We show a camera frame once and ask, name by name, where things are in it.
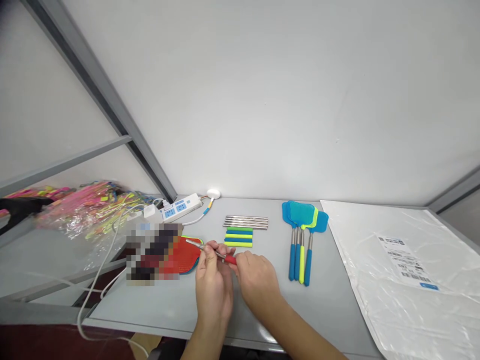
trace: green foam tube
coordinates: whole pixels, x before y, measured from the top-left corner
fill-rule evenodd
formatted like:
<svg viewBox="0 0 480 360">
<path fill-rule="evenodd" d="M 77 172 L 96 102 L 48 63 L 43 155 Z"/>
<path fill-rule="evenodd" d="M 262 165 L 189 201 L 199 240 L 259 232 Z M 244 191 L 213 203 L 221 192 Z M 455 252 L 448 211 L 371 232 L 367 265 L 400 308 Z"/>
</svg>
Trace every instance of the green foam tube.
<svg viewBox="0 0 480 360">
<path fill-rule="evenodd" d="M 239 234 L 225 234 L 226 238 L 230 239 L 253 239 L 253 235 L 239 235 Z"/>
<path fill-rule="evenodd" d="M 234 230 L 234 231 L 253 231 L 251 227 L 227 227 L 227 230 Z"/>
</svg>

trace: table surface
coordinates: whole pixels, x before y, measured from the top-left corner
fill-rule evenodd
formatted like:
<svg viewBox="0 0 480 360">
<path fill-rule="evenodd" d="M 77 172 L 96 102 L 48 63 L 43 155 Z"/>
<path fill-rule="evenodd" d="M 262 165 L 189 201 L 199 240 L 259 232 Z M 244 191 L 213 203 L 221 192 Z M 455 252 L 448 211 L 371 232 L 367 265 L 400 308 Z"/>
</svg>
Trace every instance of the table surface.
<svg viewBox="0 0 480 360">
<path fill-rule="evenodd" d="M 313 235 L 310 286 L 289 281 L 292 228 L 282 220 L 283 200 L 220 198 L 198 223 L 183 234 L 204 242 L 223 242 L 226 215 L 268 217 L 268 230 L 254 230 L 255 254 L 264 255 L 275 267 L 280 290 L 288 303 L 315 330 L 350 359 L 382 358 L 373 342 L 355 300 L 347 272 L 330 229 Z M 310 202 L 319 210 L 319 202 Z M 202 209 L 179 219 L 198 218 Z M 242 300 L 234 277 L 234 305 L 225 344 L 244 348 L 281 351 L 269 332 L 259 324 Z M 189 339 L 197 321 L 195 274 L 180 280 L 156 281 L 154 286 L 127 286 L 120 277 L 105 298 L 85 319 L 90 326 Z"/>
</svg>

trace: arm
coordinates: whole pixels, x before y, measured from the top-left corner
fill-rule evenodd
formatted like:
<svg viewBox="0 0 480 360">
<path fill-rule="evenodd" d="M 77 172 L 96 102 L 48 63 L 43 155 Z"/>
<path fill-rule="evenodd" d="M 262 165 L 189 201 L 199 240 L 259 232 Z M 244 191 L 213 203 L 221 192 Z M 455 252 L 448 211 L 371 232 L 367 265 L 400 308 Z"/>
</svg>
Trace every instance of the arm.
<svg viewBox="0 0 480 360">
<path fill-rule="evenodd" d="M 316 332 L 280 293 L 273 265 L 250 251 L 236 256 L 230 265 L 238 277 L 241 294 L 251 312 L 283 349 L 296 360 L 343 359 L 346 357 Z"/>
<path fill-rule="evenodd" d="M 235 252 L 235 248 L 210 241 L 200 253 L 195 274 L 198 318 L 181 360 L 217 360 L 222 351 L 232 316 L 234 288 L 232 272 L 226 263 L 217 261 L 214 250 L 222 255 Z"/>
</svg>

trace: yellow handle grip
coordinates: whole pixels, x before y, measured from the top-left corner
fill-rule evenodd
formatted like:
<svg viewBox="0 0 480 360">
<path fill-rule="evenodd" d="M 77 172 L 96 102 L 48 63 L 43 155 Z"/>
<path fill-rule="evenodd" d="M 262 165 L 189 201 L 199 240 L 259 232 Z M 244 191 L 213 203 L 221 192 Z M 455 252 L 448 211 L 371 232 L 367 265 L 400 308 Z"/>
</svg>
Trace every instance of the yellow handle grip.
<svg viewBox="0 0 480 360">
<path fill-rule="evenodd" d="M 298 282 L 303 284 L 305 281 L 305 246 L 300 246 L 300 273 L 298 275 Z"/>
<path fill-rule="evenodd" d="M 254 238 L 253 235 L 243 235 L 243 234 L 225 234 L 225 237 L 228 239 L 253 239 Z"/>
<path fill-rule="evenodd" d="M 225 245 L 235 248 L 251 248 L 254 245 L 251 242 L 235 242 L 235 241 L 224 241 Z"/>
</svg>

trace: white cable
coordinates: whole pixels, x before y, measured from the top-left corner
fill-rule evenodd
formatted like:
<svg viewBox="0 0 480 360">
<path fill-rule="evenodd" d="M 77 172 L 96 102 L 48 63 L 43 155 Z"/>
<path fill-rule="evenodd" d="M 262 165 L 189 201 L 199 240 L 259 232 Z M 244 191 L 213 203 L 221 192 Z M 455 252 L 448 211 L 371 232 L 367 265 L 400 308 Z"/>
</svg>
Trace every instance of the white cable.
<svg viewBox="0 0 480 360">
<path fill-rule="evenodd" d="M 205 214 L 202 214 L 197 220 L 193 220 L 193 221 L 190 221 L 190 222 L 186 222 L 186 223 L 183 223 L 182 225 L 183 226 L 187 226 L 187 225 L 192 225 L 192 224 L 195 224 L 195 223 L 198 223 L 200 220 L 202 220 L 202 218 L 205 216 Z"/>
<path fill-rule="evenodd" d="M 70 282 L 70 281 L 62 279 L 60 277 L 45 275 L 45 274 L 41 274 L 41 273 L 38 273 L 38 272 L 24 272 L 24 274 L 33 275 L 33 276 L 42 277 L 42 278 L 53 279 L 53 280 L 58 281 L 59 283 L 64 283 L 64 284 L 67 284 L 71 287 L 74 287 L 74 288 L 77 288 L 77 289 L 80 289 L 80 290 L 83 290 L 83 291 L 90 291 L 89 288 L 81 287 L 80 285 L 78 285 L 76 283 Z M 92 292 L 93 293 L 101 293 L 102 291 L 93 289 Z"/>
<path fill-rule="evenodd" d="M 95 278 L 93 279 L 93 283 L 91 284 L 90 286 L 90 289 L 88 290 L 88 294 L 86 295 L 86 298 L 85 300 L 83 301 L 83 304 L 81 305 L 81 308 L 80 308 L 80 311 L 78 312 L 78 316 L 76 317 L 76 327 L 78 329 L 78 332 L 80 333 L 80 336 L 82 338 L 84 338 L 85 340 L 89 340 L 89 341 L 104 341 L 104 340 L 109 340 L 109 339 L 105 339 L 105 338 L 91 338 L 91 337 L 88 337 L 87 335 L 85 335 L 84 333 L 84 330 L 82 329 L 82 313 L 85 309 L 85 306 L 87 305 L 87 302 L 89 301 L 89 298 L 90 298 L 90 295 L 92 294 L 93 290 L 94 290 L 94 287 L 95 287 L 95 284 L 97 283 L 97 280 L 100 276 L 100 271 L 102 270 L 102 268 L 104 267 L 105 265 L 105 262 L 107 262 L 107 259 L 110 255 L 110 252 L 112 251 L 113 247 L 114 247 L 114 244 L 115 244 L 115 239 L 117 238 L 117 234 L 119 233 L 119 229 L 120 229 L 120 221 L 122 219 L 122 217 L 124 215 L 128 215 L 133 209 L 139 207 L 139 206 L 143 206 L 145 207 L 145 205 L 143 204 L 139 204 L 139 205 L 136 205 L 132 208 L 130 208 L 127 212 L 125 212 L 125 210 L 121 213 L 121 215 L 119 216 L 118 218 L 118 226 L 116 227 L 116 230 L 115 230 L 115 235 L 113 236 L 113 240 L 111 242 L 111 245 L 110 245 L 110 248 L 108 249 L 108 252 L 106 253 L 106 256 L 105 258 L 103 259 L 100 267 L 98 268 L 98 271 L 95 275 Z M 114 339 L 120 339 L 120 340 L 125 340 L 125 341 L 128 341 L 130 344 L 133 344 L 135 346 L 137 346 L 138 348 L 140 348 L 144 353 L 145 353 L 145 356 L 148 358 L 149 357 L 149 353 L 147 352 L 147 350 L 142 346 L 140 345 L 139 343 L 127 338 L 127 337 L 115 337 Z"/>
<path fill-rule="evenodd" d="M 192 225 L 192 224 L 195 224 L 195 223 L 198 223 L 200 220 L 202 220 L 202 218 L 209 212 L 210 208 L 212 207 L 212 204 L 214 203 L 214 198 L 211 197 L 210 198 L 210 203 L 208 204 L 207 208 L 205 209 L 205 211 L 203 212 L 203 214 L 197 219 L 197 220 L 193 220 L 193 221 L 190 221 L 190 222 L 185 222 L 183 223 L 182 225 L 183 226 L 187 226 L 187 225 Z"/>
<path fill-rule="evenodd" d="M 108 283 L 108 285 L 105 286 L 105 288 L 104 288 L 102 291 L 97 290 L 97 291 L 100 293 L 100 299 L 101 299 L 101 300 L 104 298 L 105 292 L 107 291 L 107 289 L 108 289 L 111 285 L 113 285 L 113 283 L 114 283 L 114 282 L 120 277 L 120 275 L 122 275 L 125 271 L 127 271 L 127 268 L 124 268 L 117 276 L 115 276 L 115 277 L 113 278 L 113 280 L 110 281 L 110 282 Z"/>
</svg>

